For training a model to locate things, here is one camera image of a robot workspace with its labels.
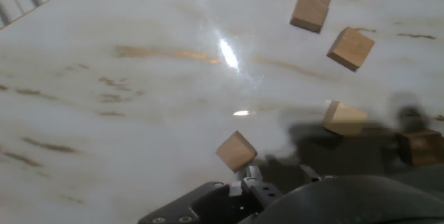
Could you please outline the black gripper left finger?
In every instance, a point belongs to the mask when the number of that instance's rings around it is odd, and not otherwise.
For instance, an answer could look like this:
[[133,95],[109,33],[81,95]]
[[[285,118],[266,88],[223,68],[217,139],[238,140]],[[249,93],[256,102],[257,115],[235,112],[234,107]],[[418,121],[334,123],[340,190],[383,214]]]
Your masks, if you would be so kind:
[[258,166],[248,165],[236,175],[237,181],[230,184],[228,202],[237,212],[258,214],[282,196],[274,184],[263,180]]

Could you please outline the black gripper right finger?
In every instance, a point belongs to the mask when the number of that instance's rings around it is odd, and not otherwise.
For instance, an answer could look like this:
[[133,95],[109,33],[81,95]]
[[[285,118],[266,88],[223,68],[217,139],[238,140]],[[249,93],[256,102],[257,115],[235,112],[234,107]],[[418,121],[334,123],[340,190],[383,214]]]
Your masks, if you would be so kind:
[[321,179],[321,176],[313,170],[312,167],[307,166],[305,164],[301,164],[300,168],[302,169],[303,173],[305,174],[306,181],[308,182],[316,182]]

